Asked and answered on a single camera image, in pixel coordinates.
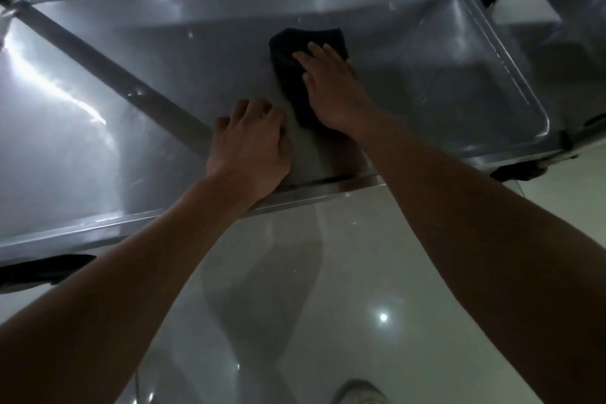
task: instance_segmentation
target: person's right hand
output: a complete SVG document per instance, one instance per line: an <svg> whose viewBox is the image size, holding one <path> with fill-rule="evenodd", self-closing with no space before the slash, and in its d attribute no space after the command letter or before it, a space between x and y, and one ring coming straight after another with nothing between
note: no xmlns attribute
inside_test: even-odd
<svg viewBox="0 0 606 404"><path fill-rule="evenodd" d="M303 81L312 109L323 124L357 139L381 111L368 98L349 60L328 44L321 48L310 42L307 48L313 56L299 51L293 57L307 71Z"/></svg>

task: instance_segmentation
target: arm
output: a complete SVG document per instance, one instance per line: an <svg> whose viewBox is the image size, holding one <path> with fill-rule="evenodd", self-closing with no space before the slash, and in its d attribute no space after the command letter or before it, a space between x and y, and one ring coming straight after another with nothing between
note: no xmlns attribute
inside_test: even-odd
<svg viewBox="0 0 606 404"><path fill-rule="evenodd" d="M214 242L290 170L285 114L239 101L208 176L141 232L0 326L3 403L113 404Z"/></svg>
<svg viewBox="0 0 606 404"><path fill-rule="evenodd" d="M604 402L606 251L374 107L330 47L295 54L322 123L365 150L454 296L546 403Z"/></svg>

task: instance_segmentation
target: stainless steel tray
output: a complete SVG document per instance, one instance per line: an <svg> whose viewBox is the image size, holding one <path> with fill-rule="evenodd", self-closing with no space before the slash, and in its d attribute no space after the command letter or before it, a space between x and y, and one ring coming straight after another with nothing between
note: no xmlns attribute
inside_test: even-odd
<svg viewBox="0 0 606 404"><path fill-rule="evenodd" d="M212 122L237 98L288 109L267 46L284 27L343 29L376 102L470 164L559 148L478 0L30 1L104 57L25 12L1 18L0 260L136 231L204 175ZM289 117L292 173L252 213L382 183L351 140Z"/></svg>

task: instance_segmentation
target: finger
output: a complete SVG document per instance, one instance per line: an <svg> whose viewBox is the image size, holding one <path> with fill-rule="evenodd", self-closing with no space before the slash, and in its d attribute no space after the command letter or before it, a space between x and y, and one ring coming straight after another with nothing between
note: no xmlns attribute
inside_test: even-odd
<svg viewBox="0 0 606 404"><path fill-rule="evenodd" d="M335 63L337 69L341 72L347 72L347 65L341 56L332 48L328 43L322 45L323 50L326 52L326 55Z"/></svg>
<svg viewBox="0 0 606 404"><path fill-rule="evenodd" d="M248 104L249 101L247 99L238 99L236 101L236 105L231 112L231 123L236 124L244 117Z"/></svg>
<svg viewBox="0 0 606 404"><path fill-rule="evenodd" d="M270 124L275 124L278 128L281 128L284 126L284 124L286 124L286 112L279 107L272 107L267 113L267 117L265 117L265 119Z"/></svg>
<svg viewBox="0 0 606 404"><path fill-rule="evenodd" d="M259 98L251 102L246 108L243 120L259 120L271 109L271 102L267 99Z"/></svg>
<svg viewBox="0 0 606 404"><path fill-rule="evenodd" d="M290 142L290 139L288 136L282 136L280 138L280 142L278 143L278 151L280 152L280 157L286 161L288 161L288 163L290 163L290 157L293 154L293 146L292 143Z"/></svg>
<svg viewBox="0 0 606 404"><path fill-rule="evenodd" d="M313 76L308 72L303 74L303 83L307 88L307 94L309 96L313 95L316 92L316 81L313 79Z"/></svg>
<svg viewBox="0 0 606 404"><path fill-rule="evenodd" d="M220 133L225 131L227 126L229 125L230 118L229 117L219 117L215 120L215 132Z"/></svg>
<svg viewBox="0 0 606 404"><path fill-rule="evenodd" d="M299 64L303 66L303 68L310 73L315 73L318 71L318 68L322 66L320 62L315 59L313 56L309 56L302 51L296 51L293 53L293 58L299 61Z"/></svg>
<svg viewBox="0 0 606 404"><path fill-rule="evenodd" d="M307 44L307 48L309 48L309 51L313 53L313 57L322 64L330 65L333 63L326 52L317 43L309 42Z"/></svg>
<svg viewBox="0 0 606 404"><path fill-rule="evenodd" d="M353 63L351 59L348 59L347 61L345 61L345 65L347 65L347 69L349 69L349 72L353 75L354 79L358 79L358 73L356 72L356 68L353 67Z"/></svg>

